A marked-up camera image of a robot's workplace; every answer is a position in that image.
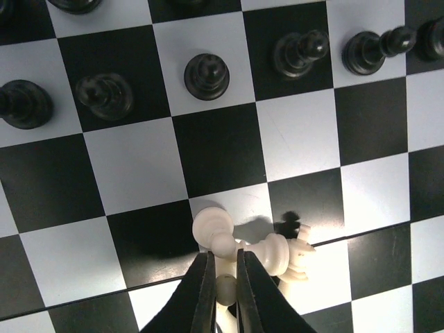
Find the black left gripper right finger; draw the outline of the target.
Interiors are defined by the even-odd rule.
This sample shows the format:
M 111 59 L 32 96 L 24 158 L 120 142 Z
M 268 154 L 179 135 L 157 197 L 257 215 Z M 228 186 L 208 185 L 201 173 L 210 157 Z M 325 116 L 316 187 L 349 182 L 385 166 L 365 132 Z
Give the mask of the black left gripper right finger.
M 315 330 L 293 309 L 256 255 L 237 253 L 239 332 L 305 333 Z

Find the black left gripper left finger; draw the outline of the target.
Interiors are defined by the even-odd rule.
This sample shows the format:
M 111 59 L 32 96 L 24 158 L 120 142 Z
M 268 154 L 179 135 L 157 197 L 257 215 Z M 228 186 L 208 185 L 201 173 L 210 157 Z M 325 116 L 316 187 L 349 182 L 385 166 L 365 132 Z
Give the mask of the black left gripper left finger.
M 142 329 L 146 333 L 207 333 L 216 328 L 216 269 L 211 252 L 199 253 L 169 301 Z

